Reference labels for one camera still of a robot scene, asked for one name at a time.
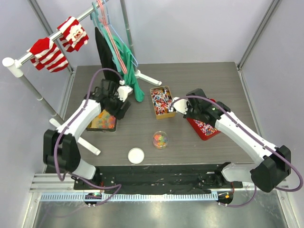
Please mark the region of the gold tin of gummy candies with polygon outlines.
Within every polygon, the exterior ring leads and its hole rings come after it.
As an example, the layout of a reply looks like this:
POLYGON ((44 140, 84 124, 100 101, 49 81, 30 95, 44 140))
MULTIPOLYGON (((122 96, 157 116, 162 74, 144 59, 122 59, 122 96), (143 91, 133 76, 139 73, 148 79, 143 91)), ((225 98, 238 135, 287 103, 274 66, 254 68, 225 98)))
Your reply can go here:
POLYGON ((103 110, 91 123, 87 126, 87 130, 91 132, 115 132, 117 127, 117 119, 103 110))

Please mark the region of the red tin of swirl lollipops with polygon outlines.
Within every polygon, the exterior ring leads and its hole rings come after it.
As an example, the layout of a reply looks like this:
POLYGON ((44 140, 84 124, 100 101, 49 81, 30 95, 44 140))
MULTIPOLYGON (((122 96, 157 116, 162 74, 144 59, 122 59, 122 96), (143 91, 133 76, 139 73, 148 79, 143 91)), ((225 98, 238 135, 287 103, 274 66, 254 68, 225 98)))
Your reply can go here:
POLYGON ((210 124, 206 124, 205 122, 201 122, 191 118, 186 118, 186 120, 189 122, 196 134, 203 141, 207 141, 212 137, 220 134, 220 131, 212 127, 210 124))

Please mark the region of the white jar lid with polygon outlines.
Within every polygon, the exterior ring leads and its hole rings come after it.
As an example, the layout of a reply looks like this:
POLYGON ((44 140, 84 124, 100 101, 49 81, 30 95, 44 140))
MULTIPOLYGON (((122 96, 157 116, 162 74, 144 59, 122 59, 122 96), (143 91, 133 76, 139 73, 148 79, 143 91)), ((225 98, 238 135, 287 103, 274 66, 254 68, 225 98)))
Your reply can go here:
POLYGON ((132 148, 128 152, 128 160, 132 164, 140 164, 144 160, 144 152, 140 148, 132 148))

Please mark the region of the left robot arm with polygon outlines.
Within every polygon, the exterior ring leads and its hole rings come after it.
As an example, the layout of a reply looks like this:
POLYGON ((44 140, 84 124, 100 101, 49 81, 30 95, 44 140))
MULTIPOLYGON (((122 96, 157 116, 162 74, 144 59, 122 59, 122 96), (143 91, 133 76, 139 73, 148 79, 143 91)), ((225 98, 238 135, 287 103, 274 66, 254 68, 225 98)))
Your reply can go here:
POLYGON ((43 162, 59 173, 69 172, 85 179, 85 185, 95 190, 101 184, 97 168, 81 158, 78 140, 87 126, 102 111, 121 120, 131 103, 133 89, 123 82, 103 79, 100 86, 89 89, 79 108, 55 130, 46 130, 43 138, 43 162))

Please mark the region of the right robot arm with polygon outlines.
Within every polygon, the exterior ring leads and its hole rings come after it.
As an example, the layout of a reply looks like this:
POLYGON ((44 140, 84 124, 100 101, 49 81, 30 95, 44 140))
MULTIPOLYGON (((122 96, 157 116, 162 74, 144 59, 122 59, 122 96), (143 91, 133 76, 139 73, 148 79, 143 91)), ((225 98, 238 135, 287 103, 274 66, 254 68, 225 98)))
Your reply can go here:
POLYGON ((246 126, 224 103, 207 98, 202 89, 195 89, 183 98, 174 98, 172 106, 184 118, 204 122, 235 142, 251 159, 252 164, 229 161, 214 176, 217 186, 231 182, 251 182, 264 192, 280 189, 291 174, 291 152, 282 145, 270 143, 246 126))

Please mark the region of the gold tin of ball lollipops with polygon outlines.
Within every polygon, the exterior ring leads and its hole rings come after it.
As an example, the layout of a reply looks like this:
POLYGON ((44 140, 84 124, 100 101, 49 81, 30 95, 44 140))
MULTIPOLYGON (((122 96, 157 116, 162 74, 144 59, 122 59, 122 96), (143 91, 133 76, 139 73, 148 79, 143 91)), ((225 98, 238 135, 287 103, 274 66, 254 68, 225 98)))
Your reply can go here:
POLYGON ((172 95, 168 86, 151 88, 150 95, 157 120, 175 116, 175 113, 169 110, 172 95))

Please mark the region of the black cloth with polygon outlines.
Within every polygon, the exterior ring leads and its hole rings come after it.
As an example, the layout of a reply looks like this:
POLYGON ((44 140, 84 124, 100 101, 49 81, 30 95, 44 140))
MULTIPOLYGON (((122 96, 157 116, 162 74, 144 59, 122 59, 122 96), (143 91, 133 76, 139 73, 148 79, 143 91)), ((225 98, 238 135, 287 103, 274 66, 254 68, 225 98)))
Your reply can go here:
MULTIPOLYGON (((97 27, 95 27, 95 41, 102 68, 109 68, 116 72, 117 68, 112 60, 113 54, 105 38, 97 27)), ((106 80, 114 81, 119 84, 120 78, 115 72, 106 70, 104 71, 104 77, 106 80)))

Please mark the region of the green cloth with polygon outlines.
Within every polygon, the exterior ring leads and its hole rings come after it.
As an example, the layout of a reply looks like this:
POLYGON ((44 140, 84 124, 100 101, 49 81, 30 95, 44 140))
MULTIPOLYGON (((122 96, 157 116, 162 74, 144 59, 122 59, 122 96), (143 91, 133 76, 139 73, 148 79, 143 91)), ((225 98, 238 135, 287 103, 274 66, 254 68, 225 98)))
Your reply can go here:
POLYGON ((135 71, 133 68, 135 59, 133 58, 132 52, 117 36, 113 35, 113 40, 127 69, 126 74, 123 72, 120 74, 123 77, 125 84, 133 89, 135 100, 137 102, 142 102, 144 100, 144 92, 141 90, 137 78, 135 77, 135 71))

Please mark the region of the santa striped sock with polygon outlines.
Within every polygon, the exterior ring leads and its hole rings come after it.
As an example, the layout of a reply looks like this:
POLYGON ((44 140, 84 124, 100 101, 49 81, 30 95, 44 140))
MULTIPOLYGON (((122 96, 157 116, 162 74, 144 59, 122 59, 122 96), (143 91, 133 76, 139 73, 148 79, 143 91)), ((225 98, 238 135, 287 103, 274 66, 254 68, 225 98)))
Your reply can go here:
POLYGON ((57 29, 61 33, 59 40, 67 52, 79 51, 88 43, 89 37, 75 17, 70 16, 57 29))

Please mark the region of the blue hanger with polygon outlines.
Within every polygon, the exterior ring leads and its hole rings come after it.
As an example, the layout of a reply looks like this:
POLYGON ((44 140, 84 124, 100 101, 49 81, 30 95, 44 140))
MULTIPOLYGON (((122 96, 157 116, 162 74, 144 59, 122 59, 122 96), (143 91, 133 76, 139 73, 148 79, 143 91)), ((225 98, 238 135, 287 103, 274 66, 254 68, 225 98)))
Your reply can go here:
MULTIPOLYGON (((115 30, 115 28, 114 28, 114 27, 112 26, 112 24, 111 24, 110 16, 109 16, 109 10, 108 10, 106 1, 104 0, 103 3, 104 3, 104 5, 105 5, 105 7, 106 7, 107 25, 110 26, 110 28, 111 28, 112 31, 115 33, 115 35, 119 38, 120 42, 121 42, 122 44, 126 45, 126 44, 124 43, 124 41, 122 40, 122 38, 121 38, 121 37, 119 36, 119 34, 117 33, 117 31, 115 30)), ((138 64, 138 62, 137 62, 135 56, 133 55, 133 53, 131 53, 131 56, 132 56, 132 58, 133 58, 133 61, 131 61, 131 63, 133 64, 134 67, 138 67, 139 64, 138 64)))

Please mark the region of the red white striped sock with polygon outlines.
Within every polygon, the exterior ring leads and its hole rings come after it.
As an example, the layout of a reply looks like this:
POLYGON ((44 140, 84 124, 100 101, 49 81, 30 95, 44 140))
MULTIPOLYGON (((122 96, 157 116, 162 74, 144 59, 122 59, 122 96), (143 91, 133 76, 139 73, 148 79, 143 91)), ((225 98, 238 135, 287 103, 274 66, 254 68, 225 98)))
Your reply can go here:
POLYGON ((33 55, 30 61, 37 70, 46 68, 50 73, 55 73, 68 66, 65 55, 48 37, 39 39, 27 52, 33 55))

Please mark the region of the pink hanger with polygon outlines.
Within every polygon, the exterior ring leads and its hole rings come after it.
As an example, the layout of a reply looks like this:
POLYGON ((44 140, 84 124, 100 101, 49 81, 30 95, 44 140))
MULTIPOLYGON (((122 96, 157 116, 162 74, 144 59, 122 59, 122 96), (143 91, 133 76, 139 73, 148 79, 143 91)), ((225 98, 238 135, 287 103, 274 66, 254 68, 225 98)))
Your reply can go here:
POLYGON ((102 18, 100 19, 100 21, 101 21, 103 27, 105 28, 105 30, 108 34, 108 37, 109 37, 110 42, 111 42, 111 47, 113 48, 113 50, 115 52, 115 54, 113 56, 117 58, 117 61, 119 62, 119 65, 120 65, 120 67, 117 67, 117 69, 122 71, 124 74, 126 74, 127 69, 126 69, 126 66, 125 66, 123 60, 121 59, 121 56, 120 56, 119 50, 117 48, 117 45, 115 44, 113 36, 111 34, 111 31, 110 31, 110 29, 107 25, 107 21, 106 21, 106 18, 105 18, 105 11, 104 11, 104 7, 102 5, 102 2, 100 0, 98 0, 97 2, 98 2, 98 5, 99 5, 99 8, 100 8, 100 11, 101 11, 101 15, 102 15, 102 18))

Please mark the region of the teal hanger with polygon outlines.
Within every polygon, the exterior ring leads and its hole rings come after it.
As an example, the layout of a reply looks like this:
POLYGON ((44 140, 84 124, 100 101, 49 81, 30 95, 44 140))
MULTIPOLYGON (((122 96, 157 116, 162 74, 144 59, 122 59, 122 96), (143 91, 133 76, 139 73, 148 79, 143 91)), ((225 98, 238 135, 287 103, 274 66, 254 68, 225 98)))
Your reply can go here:
MULTIPOLYGON (((112 54, 114 55, 115 52, 113 50, 113 48, 111 47, 111 42, 110 42, 110 39, 108 37, 108 34, 105 30, 105 28, 103 27, 100 19, 102 18, 102 15, 101 15, 101 11, 100 11, 100 8, 99 8, 99 5, 98 5, 98 2, 92 2, 92 6, 93 6, 93 11, 92 13, 90 14, 90 19, 92 20, 93 24, 95 27, 97 27, 99 29, 99 31, 101 32, 101 34, 103 35, 103 37, 105 38, 112 54)), ((117 61, 117 58, 116 57, 112 57, 112 60, 113 62, 115 63, 116 67, 120 67, 119 65, 119 62, 117 61)))

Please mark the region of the clothes rack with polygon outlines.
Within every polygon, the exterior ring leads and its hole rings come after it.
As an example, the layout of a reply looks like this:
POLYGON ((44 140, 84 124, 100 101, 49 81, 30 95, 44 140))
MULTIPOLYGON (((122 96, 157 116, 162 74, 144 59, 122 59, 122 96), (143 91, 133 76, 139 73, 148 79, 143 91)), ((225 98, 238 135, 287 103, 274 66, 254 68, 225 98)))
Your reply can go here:
MULTIPOLYGON (((47 34, 49 35, 49 38, 51 40, 55 40, 60 36, 60 31, 56 30, 56 32, 51 33, 53 30, 51 29, 42 9, 40 8, 37 0, 28 0, 29 5, 32 7, 32 9, 34 10, 34 13, 36 14, 38 20, 40 21, 40 23, 42 24, 42 27, 45 29, 45 31, 47 32, 47 34)), ((122 13, 123 13, 123 19, 124 19, 124 23, 125 23, 125 30, 126 30, 126 34, 127 34, 127 39, 128 39, 128 43, 129 43, 129 48, 132 51, 133 55, 134 54, 134 48, 133 48, 133 41, 132 41, 132 36, 131 36, 131 30, 130 30, 130 26, 129 26, 129 21, 128 21, 128 16, 127 16, 127 11, 126 11, 126 5, 125 5, 125 1, 121 0, 120 1, 120 5, 122 8, 122 13)), ((83 19, 85 19, 86 17, 88 17, 93 11, 94 11, 94 7, 99 8, 98 2, 94 2, 93 6, 90 6, 88 9, 86 9, 84 12, 82 12, 79 16, 77 16, 77 20, 78 21, 82 21, 83 19)), ((44 107, 51 113, 51 115, 54 118, 51 118, 49 120, 49 122, 55 126, 58 127, 59 126, 59 122, 63 122, 63 119, 61 118, 60 114, 57 113, 54 108, 49 104, 49 102, 46 101, 46 99, 43 97, 43 95, 33 86, 33 84, 26 78, 26 76, 24 75, 24 73, 22 72, 22 70, 20 69, 28 60, 30 60, 32 58, 32 54, 31 53, 26 53, 25 55, 23 55, 22 57, 20 57, 19 59, 13 59, 10 57, 6 57, 2 60, 2 64, 4 67, 6 67, 16 78, 19 78, 20 81, 23 83, 23 85, 28 88, 29 91, 31 91, 33 93, 33 95, 35 96, 35 98, 40 101, 44 107)), ((69 80, 68 80, 68 84, 67 87, 70 88, 70 86, 72 85, 72 81, 74 80, 74 76, 75 76, 75 72, 76 70, 73 69, 73 67, 71 65, 68 65, 68 71, 70 73, 69 76, 69 80)), ((161 86, 162 82, 159 80, 156 80, 154 78, 151 78, 143 73, 140 72, 140 70, 138 69, 138 66, 134 66, 134 70, 135 70, 135 77, 139 78, 143 81, 146 81, 154 86, 161 86)), ((100 150, 98 148, 96 148, 95 146, 93 146, 92 144, 90 144, 88 141, 84 140, 83 138, 79 138, 78 142, 84 146, 87 150, 89 150, 90 152, 92 152, 94 155, 99 155, 100 154, 100 150)))

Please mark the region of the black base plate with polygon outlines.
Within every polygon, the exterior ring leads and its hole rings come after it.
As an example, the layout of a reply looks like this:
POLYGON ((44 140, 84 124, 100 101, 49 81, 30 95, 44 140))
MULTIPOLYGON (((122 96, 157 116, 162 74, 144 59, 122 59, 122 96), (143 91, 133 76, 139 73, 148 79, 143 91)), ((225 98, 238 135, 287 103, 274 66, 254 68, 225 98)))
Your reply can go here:
POLYGON ((221 168, 222 164, 98 166, 100 174, 91 183, 109 187, 107 194, 120 184, 118 193, 129 195, 208 194, 212 189, 243 187, 240 181, 225 180, 221 168))

